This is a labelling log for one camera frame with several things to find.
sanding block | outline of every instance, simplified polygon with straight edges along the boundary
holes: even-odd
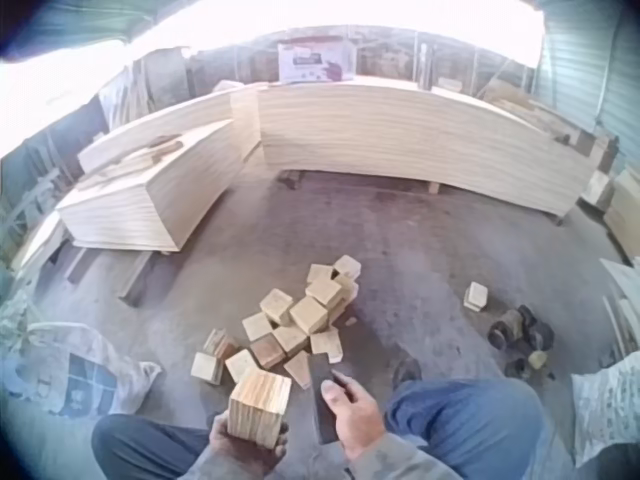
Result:
[[[320,445],[337,442],[336,416],[322,398],[321,385],[324,380],[335,382],[329,364],[329,355],[321,353],[309,355],[309,374],[311,376],[311,401],[313,403],[313,421]]]

metal wall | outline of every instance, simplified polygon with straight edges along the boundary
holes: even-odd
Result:
[[[580,127],[620,137],[614,171],[640,166],[640,29],[617,0],[540,0],[545,41],[534,93]]]

blue jeans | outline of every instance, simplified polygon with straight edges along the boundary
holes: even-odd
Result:
[[[543,416],[536,394],[517,380],[420,381],[394,392],[385,422],[463,478],[520,480]],[[109,415],[96,424],[91,443],[109,480],[169,480],[187,472],[208,436],[205,429]]]

plywood sheet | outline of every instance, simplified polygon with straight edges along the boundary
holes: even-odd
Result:
[[[178,251],[243,163],[233,121],[198,127],[183,148],[151,168],[86,190],[72,190],[57,210],[74,244],[91,248]]]
[[[434,181],[564,215],[595,161],[495,107],[397,82],[258,92],[269,165]]]
[[[259,85],[215,92],[142,117],[105,135],[78,154],[85,173],[99,170],[113,159],[122,158],[149,145],[163,135],[186,132],[196,127],[234,119],[234,139],[244,158],[260,141],[257,110]]]

sleeve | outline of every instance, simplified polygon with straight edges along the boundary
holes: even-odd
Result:
[[[245,470],[241,463],[227,455],[205,448],[196,463],[178,480],[262,480]]]
[[[387,433],[351,464],[356,480],[462,480],[444,463]]]

